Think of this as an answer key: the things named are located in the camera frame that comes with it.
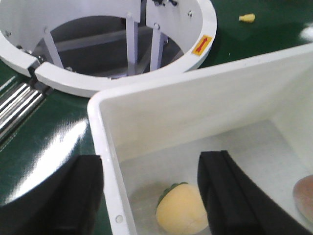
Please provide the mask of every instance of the green floor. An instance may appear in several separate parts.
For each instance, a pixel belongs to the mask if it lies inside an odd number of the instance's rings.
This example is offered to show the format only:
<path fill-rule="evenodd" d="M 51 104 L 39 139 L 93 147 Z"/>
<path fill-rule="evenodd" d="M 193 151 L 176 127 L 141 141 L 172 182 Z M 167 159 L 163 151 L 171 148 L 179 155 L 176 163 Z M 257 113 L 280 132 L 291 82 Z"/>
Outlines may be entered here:
<path fill-rule="evenodd" d="M 313 23 L 312 0 L 212 0 L 212 3 L 218 32 L 202 68 L 310 42 L 300 35 Z M 256 15 L 255 23 L 238 22 L 238 16 L 247 13 Z M 27 78 L 0 61 L 0 94 L 21 81 Z M 31 189 L 69 157 L 94 153 L 87 103 L 86 98 L 54 91 L 0 145 L 0 206 L 14 200 L 18 190 Z M 42 173 L 37 166 L 49 170 Z M 38 174 L 37 181 L 25 186 L 23 182 L 34 172 Z M 104 200 L 93 234 L 111 234 Z"/>

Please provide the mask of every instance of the pink object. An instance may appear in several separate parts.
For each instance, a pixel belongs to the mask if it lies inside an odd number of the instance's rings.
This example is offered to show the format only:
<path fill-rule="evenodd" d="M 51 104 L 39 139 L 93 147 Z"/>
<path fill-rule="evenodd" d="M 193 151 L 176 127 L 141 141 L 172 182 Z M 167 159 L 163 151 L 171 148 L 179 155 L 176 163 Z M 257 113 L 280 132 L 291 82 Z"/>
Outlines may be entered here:
<path fill-rule="evenodd" d="M 300 212 L 313 223 L 313 175 L 307 176 L 295 184 L 293 198 Z"/>

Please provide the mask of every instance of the yellow fruit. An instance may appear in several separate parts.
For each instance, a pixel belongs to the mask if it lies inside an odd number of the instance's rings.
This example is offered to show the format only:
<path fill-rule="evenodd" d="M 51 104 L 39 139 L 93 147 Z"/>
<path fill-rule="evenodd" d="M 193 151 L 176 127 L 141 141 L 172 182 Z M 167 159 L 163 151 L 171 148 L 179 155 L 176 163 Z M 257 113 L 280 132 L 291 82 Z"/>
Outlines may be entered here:
<path fill-rule="evenodd" d="M 156 209 L 159 225 L 173 235 L 196 234 L 208 226 L 198 187 L 180 184 L 170 190 Z"/>

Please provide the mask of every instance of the sticker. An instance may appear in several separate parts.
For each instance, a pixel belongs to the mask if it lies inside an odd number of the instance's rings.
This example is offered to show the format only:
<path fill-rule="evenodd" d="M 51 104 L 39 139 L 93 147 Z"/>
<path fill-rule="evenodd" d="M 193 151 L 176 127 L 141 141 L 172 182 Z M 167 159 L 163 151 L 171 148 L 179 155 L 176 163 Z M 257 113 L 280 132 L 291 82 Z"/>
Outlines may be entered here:
<path fill-rule="evenodd" d="M 192 53 L 199 56 L 202 55 L 202 53 L 206 49 L 207 45 L 209 45 L 211 40 L 212 40 L 211 37 L 203 35 L 203 37 L 200 39 Z"/>

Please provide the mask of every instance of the metal roller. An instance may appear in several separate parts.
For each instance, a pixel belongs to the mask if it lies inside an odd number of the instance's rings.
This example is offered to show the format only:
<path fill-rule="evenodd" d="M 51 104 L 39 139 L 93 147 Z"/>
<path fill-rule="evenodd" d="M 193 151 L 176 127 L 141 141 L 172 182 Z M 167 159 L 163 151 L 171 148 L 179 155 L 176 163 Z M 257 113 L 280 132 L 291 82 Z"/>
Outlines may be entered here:
<path fill-rule="evenodd" d="M 4 109 L 6 109 L 13 100 L 15 100 L 21 93 L 23 93 L 27 88 L 30 89 L 29 85 L 26 83 L 21 83 L 17 87 L 13 88 L 8 94 L 5 94 L 0 100 L 0 114 Z"/>
<path fill-rule="evenodd" d="M 12 99 L 6 103 L 0 112 L 0 140 L 2 140 L 21 120 L 29 114 L 44 98 L 39 91 L 23 84 L 10 95 Z"/>

